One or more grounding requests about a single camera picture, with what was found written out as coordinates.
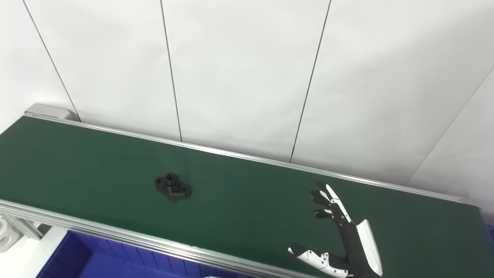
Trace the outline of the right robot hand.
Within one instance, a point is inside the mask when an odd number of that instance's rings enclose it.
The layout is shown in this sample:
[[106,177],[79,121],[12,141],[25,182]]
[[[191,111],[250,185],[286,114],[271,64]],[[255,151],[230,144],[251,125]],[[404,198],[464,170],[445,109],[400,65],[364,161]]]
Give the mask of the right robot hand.
[[346,255],[341,257],[308,249],[297,243],[289,245],[289,253],[334,278],[381,278],[381,256],[369,221],[365,219],[355,224],[332,187],[319,180],[315,183],[318,189],[310,191],[311,199],[314,203],[325,206],[325,209],[314,210],[314,216],[318,219],[330,218],[335,222]]

